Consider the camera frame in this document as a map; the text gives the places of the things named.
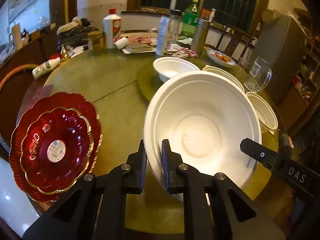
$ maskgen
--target refrigerator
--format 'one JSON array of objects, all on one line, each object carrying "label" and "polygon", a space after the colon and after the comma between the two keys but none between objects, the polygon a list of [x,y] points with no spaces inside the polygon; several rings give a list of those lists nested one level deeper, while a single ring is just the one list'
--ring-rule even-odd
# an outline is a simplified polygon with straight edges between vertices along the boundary
[{"label": "refrigerator", "polygon": [[299,69],[305,54],[305,34],[295,20],[281,15],[264,24],[256,46],[249,57],[252,65],[256,57],[270,64],[272,78],[264,89],[277,105],[291,84],[291,77]]}]

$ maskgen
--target glass cup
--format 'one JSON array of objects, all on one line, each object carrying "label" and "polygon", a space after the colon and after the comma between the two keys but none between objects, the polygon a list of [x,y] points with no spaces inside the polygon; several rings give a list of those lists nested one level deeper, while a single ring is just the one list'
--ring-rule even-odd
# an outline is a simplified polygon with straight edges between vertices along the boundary
[{"label": "glass cup", "polygon": [[240,57],[238,60],[238,66],[242,68],[245,72],[249,73],[250,67],[249,62],[244,59],[243,57]]},{"label": "glass cup", "polygon": [[244,86],[249,91],[257,93],[265,89],[271,77],[272,71],[269,68],[269,63],[257,57],[250,69],[249,76],[244,81]]}]

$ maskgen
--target plate of food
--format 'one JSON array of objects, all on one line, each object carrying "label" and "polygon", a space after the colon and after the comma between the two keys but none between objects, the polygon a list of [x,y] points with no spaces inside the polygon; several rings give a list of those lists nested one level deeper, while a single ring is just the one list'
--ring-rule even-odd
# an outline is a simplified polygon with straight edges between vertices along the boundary
[{"label": "plate of food", "polygon": [[237,63],[229,56],[214,50],[214,49],[207,49],[207,55],[210,59],[212,59],[215,63],[219,64],[223,67],[234,67]]}]

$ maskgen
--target blue and white plate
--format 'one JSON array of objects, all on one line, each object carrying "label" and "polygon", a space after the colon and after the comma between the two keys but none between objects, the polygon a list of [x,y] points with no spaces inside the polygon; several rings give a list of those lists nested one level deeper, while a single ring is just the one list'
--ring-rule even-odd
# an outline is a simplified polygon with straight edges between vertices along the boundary
[{"label": "blue and white plate", "polygon": [[216,58],[214,55],[212,55],[211,53],[215,53],[217,55],[224,55],[226,57],[228,57],[226,54],[223,54],[221,53],[220,51],[217,51],[217,50],[214,50],[214,49],[207,49],[207,55],[210,59],[212,59],[215,63],[219,64],[220,66],[223,66],[223,67],[234,67],[237,65],[237,63],[233,60],[233,59],[230,59],[230,61],[228,63]]}]

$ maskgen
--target red label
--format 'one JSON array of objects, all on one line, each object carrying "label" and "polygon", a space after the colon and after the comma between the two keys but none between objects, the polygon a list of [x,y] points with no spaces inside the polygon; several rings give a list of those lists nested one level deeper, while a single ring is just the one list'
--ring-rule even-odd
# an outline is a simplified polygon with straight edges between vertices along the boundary
[{"label": "red label", "polygon": [[120,39],[121,20],[113,20],[113,43]]}]

